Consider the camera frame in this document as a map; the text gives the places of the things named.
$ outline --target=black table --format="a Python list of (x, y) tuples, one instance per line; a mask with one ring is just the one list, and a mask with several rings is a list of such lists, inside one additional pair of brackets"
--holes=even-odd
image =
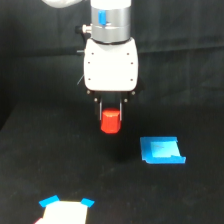
[[(19, 104), (0, 132), (0, 223), (33, 223), (38, 202), (95, 200), (87, 224), (224, 222), (224, 110), (127, 108), (99, 130), (93, 105)], [(177, 136), (185, 165), (142, 161), (140, 137)]]

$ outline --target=blue paper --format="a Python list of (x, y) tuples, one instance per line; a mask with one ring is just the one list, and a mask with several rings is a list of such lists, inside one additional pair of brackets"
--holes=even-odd
[(47, 205), (49, 205), (49, 204), (51, 204), (51, 203), (54, 203), (54, 202), (56, 202), (56, 201), (60, 201), (57, 195), (55, 195), (55, 196), (53, 196), (53, 197), (50, 197), (50, 198), (47, 198), (47, 199), (45, 199), (45, 200), (43, 200), (43, 201), (40, 201), (39, 204), (40, 204), (43, 208), (45, 208)]
[(144, 137), (141, 138), (142, 160), (151, 164), (185, 163), (181, 157), (176, 137)]
[(89, 208), (92, 207), (92, 205), (95, 203), (95, 201), (89, 200), (87, 198), (83, 198), (81, 201), (81, 204), (88, 206)]

